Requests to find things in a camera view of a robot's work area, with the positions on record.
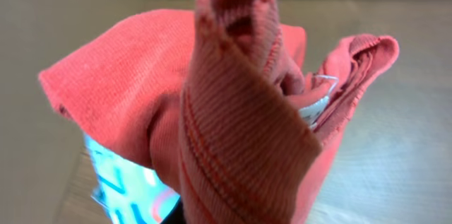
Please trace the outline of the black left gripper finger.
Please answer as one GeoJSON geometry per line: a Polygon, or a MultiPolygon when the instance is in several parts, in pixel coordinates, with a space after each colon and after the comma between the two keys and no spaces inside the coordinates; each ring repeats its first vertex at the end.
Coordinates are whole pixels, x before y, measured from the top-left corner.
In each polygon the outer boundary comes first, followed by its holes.
{"type": "Polygon", "coordinates": [[[183,203],[180,199],[160,224],[186,224],[183,203]]]}

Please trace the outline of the red printed t-shirt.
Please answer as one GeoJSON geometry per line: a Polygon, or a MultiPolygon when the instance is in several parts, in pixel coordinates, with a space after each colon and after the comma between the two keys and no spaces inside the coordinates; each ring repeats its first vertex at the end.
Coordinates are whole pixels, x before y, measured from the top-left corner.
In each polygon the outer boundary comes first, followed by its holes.
{"type": "Polygon", "coordinates": [[[188,223],[304,223],[367,87],[399,55],[342,39],[303,74],[277,0],[196,0],[129,17],[39,74],[52,108],[156,171],[188,223]]]}

